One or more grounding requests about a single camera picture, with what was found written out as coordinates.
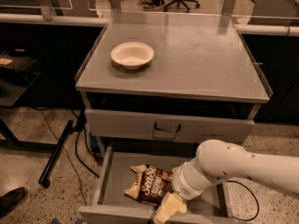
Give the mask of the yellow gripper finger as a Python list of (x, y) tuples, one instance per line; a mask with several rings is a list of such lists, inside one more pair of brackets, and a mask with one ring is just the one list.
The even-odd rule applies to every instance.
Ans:
[(185, 214), (186, 212), (186, 201), (176, 193), (167, 193), (164, 196), (153, 221), (155, 224), (164, 224), (175, 213)]

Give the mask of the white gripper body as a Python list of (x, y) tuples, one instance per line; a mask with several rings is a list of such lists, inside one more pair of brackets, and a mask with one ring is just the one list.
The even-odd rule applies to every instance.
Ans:
[(196, 158), (185, 161), (173, 172), (172, 188), (184, 200), (193, 200), (211, 186)]

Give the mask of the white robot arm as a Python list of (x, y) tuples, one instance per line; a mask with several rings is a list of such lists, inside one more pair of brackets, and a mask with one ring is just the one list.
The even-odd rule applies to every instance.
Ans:
[(172, 191), (165, 194), (153, 222), (164, 224), (187, 211), (187, 201), (230, 178), (244, 178), (292, 197), (299, 195), (299, 159), (258, 154), (221, 140), (202, 142), (195, 157), (173, 171)]

